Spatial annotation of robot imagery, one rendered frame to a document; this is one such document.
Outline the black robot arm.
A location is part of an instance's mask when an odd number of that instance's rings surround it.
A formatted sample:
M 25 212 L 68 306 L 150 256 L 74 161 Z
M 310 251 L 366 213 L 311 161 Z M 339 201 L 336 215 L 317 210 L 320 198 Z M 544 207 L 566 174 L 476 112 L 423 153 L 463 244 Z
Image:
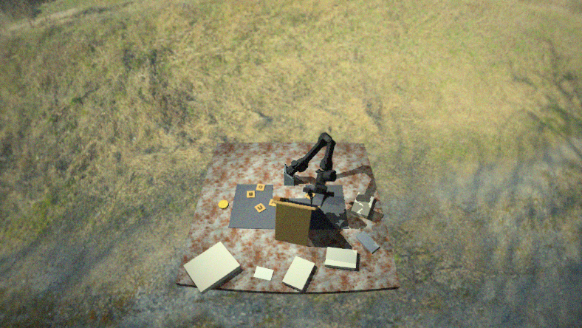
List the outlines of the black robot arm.
M 324 158 L 321 160 L 320 167 L 323 169 L 318 169 L 316 173 L 317 179 L 327 182 L 334 182 L 337 178 L 336 171 L 332 170 L 332 154 L 335 147 L 336 142 L 326 133 L 321 133 L 320 137 L 318 138 L 318 142 L 310 149 L 310 151 L 302 158 L 293 160 L 289 167 L 286 166 L 286 173 L 293 177 L 297 171 L 303 172 L 308 168 L 309 161 L 324 147 L 326 147 L 326 153 Z M 323 194 L 326 193 L 327 187 L 325 184 L 319 185 L 317 182 L 315 186 L 315 193 Z

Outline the grey flat rectangular tile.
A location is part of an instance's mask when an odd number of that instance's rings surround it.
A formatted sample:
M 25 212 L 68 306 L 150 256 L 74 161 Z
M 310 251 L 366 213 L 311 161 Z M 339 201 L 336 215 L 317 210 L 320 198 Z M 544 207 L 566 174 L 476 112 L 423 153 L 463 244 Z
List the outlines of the grey flat rectangular tile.
M 374 252 L 380 247 L 376 242 L 373 241 L 373 239 L 369 237 L 369 235 L 366 234 L 365 231 L 358 234 L 356 238 L 366 247 L 370 253 Z

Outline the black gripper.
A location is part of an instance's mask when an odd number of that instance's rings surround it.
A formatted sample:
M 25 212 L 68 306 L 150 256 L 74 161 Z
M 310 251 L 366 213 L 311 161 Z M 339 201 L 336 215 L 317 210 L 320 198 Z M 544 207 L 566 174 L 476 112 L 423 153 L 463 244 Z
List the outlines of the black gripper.
M 325 182 L 325 181 L 322 181 L 322 180 L 316 180 L 316 184 L 317 184 L 317 182 L 319 182 L 319 185 L 326 184 L 326 182 Z M 315 185 L 316 185 L 316 184 L 315 184 Z M 311 200 L 311 204 L 312 204 L 313 193 L 315 193 L 315 190 L 311 190 L 311 188 L 305 188 L 305 187 L 304 187 L 304 188 L 303 188 L 303 192 L 306 192 L 306 193 L 308 193 L 308 194 L 309 194 L 309 197 L 310 197 L 310 200 Z M 315 193 L 315 194 L 320 194 L 320 193 Z M 335 193 L 334 193 L 334 192 L 332 192 L 332 191 L 328 191 L 327 193 L 323 192 L 323 194 L 324 194 L 324 196 L 323 196 L 323 199 L 322 199 L 322 202 L 321 202 L 321 206 L 322 206 L 322 204 L 323 204 L 324 200 L 325 200 L 327 197 L 329 197 L 329 196 L 330 196 L 330 197 L 334 197 L 334 194 L 335 194 Z M 323 194 L 322 194 L 322 195 L 323 195 Z

